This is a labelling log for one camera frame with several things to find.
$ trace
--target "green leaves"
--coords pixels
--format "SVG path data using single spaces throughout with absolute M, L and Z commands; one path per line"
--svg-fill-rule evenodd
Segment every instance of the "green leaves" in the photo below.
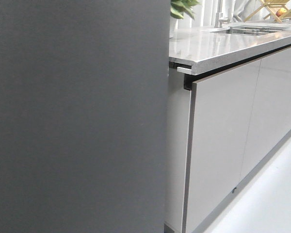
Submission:
M 197 0 L 171 0 L 170 15 L 171 17 L 182 19 L 183 13 L 194 19 L 192 7 L 199 4 Z
M 177 18 L 177 19 L 182 19 L 183 13 L 179 10 L 177 10 L 174 6 L 170 7 L 170 15 L 171 17 Z

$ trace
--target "glossy cabinet door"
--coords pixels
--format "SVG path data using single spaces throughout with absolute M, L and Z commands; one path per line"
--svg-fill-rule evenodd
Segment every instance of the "glossy cabinet door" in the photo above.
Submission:
M 261 60 L 241 180 L 291 129 L 291 47 Z
M 254 61 L 193 83 L 186 233 L 193 232 L 239 182 L 259 65 L 260 60 Z

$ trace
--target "kitchen cabinet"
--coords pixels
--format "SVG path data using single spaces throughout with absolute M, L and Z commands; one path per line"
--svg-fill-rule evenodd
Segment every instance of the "kitchen cabinet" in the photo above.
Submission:
M 166 225 L 205 218 L 291 129 L 291 47 L 193 82 L 170 70 Z
M 261 60 L 241 180 L 291 129 L 291 47 Z

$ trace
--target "gray wall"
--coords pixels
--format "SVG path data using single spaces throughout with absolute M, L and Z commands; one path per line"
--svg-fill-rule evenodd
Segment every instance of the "gray wall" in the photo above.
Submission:
M 161 233 L 169 0 L 0 0 L 0 233 Z

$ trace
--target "faucet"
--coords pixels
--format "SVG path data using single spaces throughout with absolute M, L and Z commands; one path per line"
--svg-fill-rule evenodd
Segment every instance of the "faucet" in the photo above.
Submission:
M 228 17 L 223 17 L 222 11 L 222 0 L 218 0 L 218 10 L 215 15 L 215 28 L 221 28 L 223 23 L 229 23 L 230 19 Z

